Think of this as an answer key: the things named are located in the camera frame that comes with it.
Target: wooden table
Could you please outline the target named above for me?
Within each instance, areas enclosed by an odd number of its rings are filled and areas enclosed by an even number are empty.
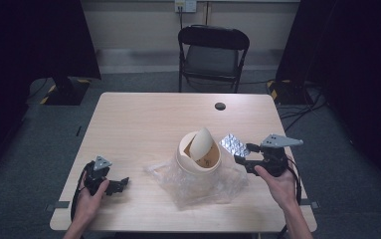
[[[223,111],[215,103],[224,103]],[[271,232],[285,225],[281,209],[264,181],[249,174],[249,185],[229,204],[178,210],[144,167],[170,160],[181,138],[205,126],[220,140],[232,133],[260,143],[270,133],[284,135],[274,102],[267,95],[105,93],[67,179],[60,201],[71,201],[84,166],[102,155],[112,161],[112,180],[130,177],[122,193],[106,196],[90,230],[135,232]],[[259,154],[248,159],[262,159]],[[311,231],[310,206],[301,206]],[[67,230],[70,207],[56,209],[54,230]]]

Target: black cable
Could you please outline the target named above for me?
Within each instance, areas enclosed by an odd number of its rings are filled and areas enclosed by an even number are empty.
[[[183,7],[178,7],[178,15],[180,16],[180,27],[183,29]]]
[[[297,168],[295,162],[292,161],[291,159],[288,159],[288,161],[290,161],[295,166],[296,170],[298,171],[298,168]],[[297,204],[299,206],[300,203],[301,203],[301,177],[297,176],[295,171],[290,166],[287,166],[286,169],[294,177],[294,180],[295,180],[295,199],[296,199],[296,202],[297,202]],[[283,230],[281,230],[281,232],[278,234],[277,239],[284,238],[284,235],[286,234],[286,232],[287,232],[287,227],[285,225]]]
[[[201,85],[201,86],[228,86],[231,83],[200,83],[196,82],[194,80],[189,80],[189,82]],[[267,83],[268,81],[260,81],[260,82],[248,82],[248,83],[239,83],[239,86],[241,85],[254,85],[254,84],[262,84],[262,83]]]
[[[81,183],[82,183],[82,178],[84,177],[84,174],[85,174],[85,171],[86,169],[92,165],[92,163],[88,163],[86,164],[86,166],[84,167],[84,169],[82,170],[82,173],[81,173],[81,176],[79,177],[79,181],[78,181],[78,186],[76,187],[76,191],[75,191],[75,195],[73,196],[73,201],[72,201],[72,209],[70,211],[70,218],[71,220],[73,221],[73,219],[75,218],[75,214],[76,214],[76,207],[78,206],[78,198],[79,198],[79,194],[81,193],[81,190],[83,188],[80,188],[81,187]]]
[[[211,8],[209,5],[210,5],[210,2],[206,2],[206,11],[209,11],[208,9]],[[205,25],[208,25],[208,17],[209,17],[209,14],[207,12],[205,15]]]
[[[304,111],[300,111],[299,113],[293,115],[293,116],[285,116],[285,117],[280,117],[281,120],[283,119],[287,119],[287,118],[291,118],[291,117],[296,117],[298,116],[297,119],[295,119],[289,126],[287,126],[284,131],[287,131],[289,130],[290,127],[292,127],[299,119],[301,119],[303,116],[305,116],[307,113],[310,113],[310,112],[313,112],[321,107],[323,107],[325,104],[326,104],[326,101],[320,105],[319,107],[315,108],[314,106],[317,104],[317,102],[319,101],[320,99],[320,96],[322,95],[322,91],[320,91],[320,93],[317,95],[316,99],[314,100],[313,104],[311,105],[311,107],[307,107],[307,109],[305,109]]]
[[[317,88],[317,85],[312,85],[312,86],[309,86],[307,88]],[[315,96],[315,104],[317,104],[319,98],[323,95],[323,92],[322,92],[322,88],[319,88],[319,94],[317,96]],[[301,114],[303,114],[305,111],[313,111],[313,110],[316,110],[316,109],[313,109],[315,104],[313,104],[312,106],[307,104],[306,107],[295,107],[295,106],[288,106],[288,107],[285,107],[285,106],[278,106],[277,107],[277,110],[281,110],[281,109],[297,109],[299,110],[299,112],[287,112],[287,113],[283,113],[280,115],[280,119],[281,120],[284,120],[284,119],[287,119],[287,118],[293,118],[293,117],[297,117]]]

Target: wall outlet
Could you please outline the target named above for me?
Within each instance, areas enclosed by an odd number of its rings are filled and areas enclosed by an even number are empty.
[[[180,12],[179,8],[181,7],[181,12],[189,13],[196,12],[197,1],[196,0],[175,0],[175,12]]]

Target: forearm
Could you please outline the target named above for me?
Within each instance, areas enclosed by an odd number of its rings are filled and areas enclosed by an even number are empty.
[[[302,216],[301,209],[296,202],[289,203],[283,208],[284,216],[286,218],[286,227],[291,239],[312,239],[310,230],[307,223]]]
[[[88,223],[73,221],[70,225],[69,229],[64,235],[64,239],[79,239],[84,234],[86,228],[88,227]]]

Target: chair seat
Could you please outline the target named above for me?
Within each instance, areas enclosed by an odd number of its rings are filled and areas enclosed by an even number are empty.
[[[206,76],[238,76],[238,57],[236,50],[190,46],[184,72]]]

